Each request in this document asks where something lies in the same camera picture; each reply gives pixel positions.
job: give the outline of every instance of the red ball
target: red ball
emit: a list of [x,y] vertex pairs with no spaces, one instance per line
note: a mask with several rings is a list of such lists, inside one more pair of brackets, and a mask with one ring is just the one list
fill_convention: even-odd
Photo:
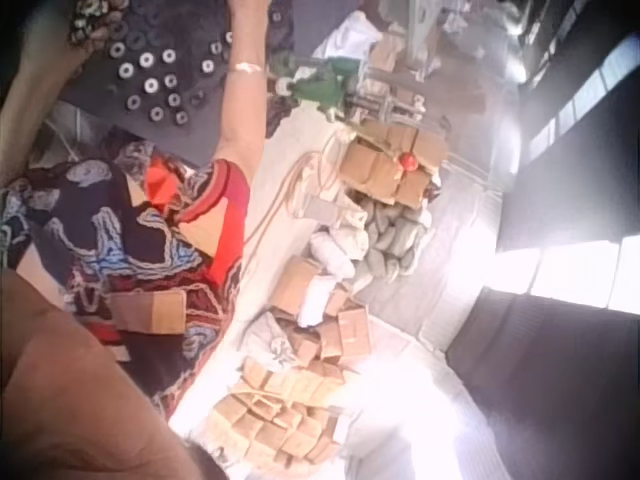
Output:
[[411,152],[404,152],[400,154],[398,162],[400,162],[400,166],[407,172],[413,172],[418,168],[418,159]]

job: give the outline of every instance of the patterned clothing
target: patterned clothing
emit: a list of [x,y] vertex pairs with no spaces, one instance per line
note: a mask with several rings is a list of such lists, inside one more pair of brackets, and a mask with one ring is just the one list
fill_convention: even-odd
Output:
[[70,311],[168,418],[233,317],[249,201],[234,164],[191,176],[139,142],[29,170],[3,193],[2,264]]

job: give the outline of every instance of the bracelet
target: bracelet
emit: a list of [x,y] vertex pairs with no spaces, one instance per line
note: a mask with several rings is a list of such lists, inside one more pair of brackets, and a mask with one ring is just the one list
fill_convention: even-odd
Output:
[[255,63],[240,62],[235,65],[229,65],[229,72],[262,73],[264,69]]

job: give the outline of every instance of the gold bracelet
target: gold bracelet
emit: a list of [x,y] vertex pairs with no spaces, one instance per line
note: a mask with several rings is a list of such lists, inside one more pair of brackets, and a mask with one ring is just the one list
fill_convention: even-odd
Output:
[[264,69],[255,63],[240,62],[235,65],[229,65],[229,72],[263,73]]

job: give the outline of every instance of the dark table surface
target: dark table surface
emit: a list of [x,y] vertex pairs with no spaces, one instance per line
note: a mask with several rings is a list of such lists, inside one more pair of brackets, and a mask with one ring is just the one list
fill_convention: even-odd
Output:
[[[313,50],[357,8],[357,0],[273,0],[267,38],[268,52],[293,49],[299,55],[311,55]],[[175,154],[193,167],[206,165],[218,143],[220,110],[224,78],[230,46],[225,41],[229,30],[225,0],[132,0],[123,21],[127,46],[123,57],[104,52],[95,55],[84,71],[62,94],[62,99],[96,117],[117,125],[135,135],[153,141],[159,148]],[[223,52],[213,55],[210,45],[220,41]],[[161,60],[162,51],[172,48],[177,53],[173,64]],[[155,56],[149,69],[139,66],[143,52]],[[210,59],[216,66],[213,74],[204,74],[202,61]],[[130,62],[135,67],[132,78],[123,80],[118,67]],[[178,78],[178,86],[163,85],[166,74]],[[160,90],[155,94],[143,91],[144,81],[156,78]],[[180,94],[179,108],[167,105],[169,93]],[[140,108],[126,108],[127,98],[139,95]],[[162,107],[164,118],[149,119],[149,111]],[[175,114],[184,110],[189,117],[185,125],[177,125]]]

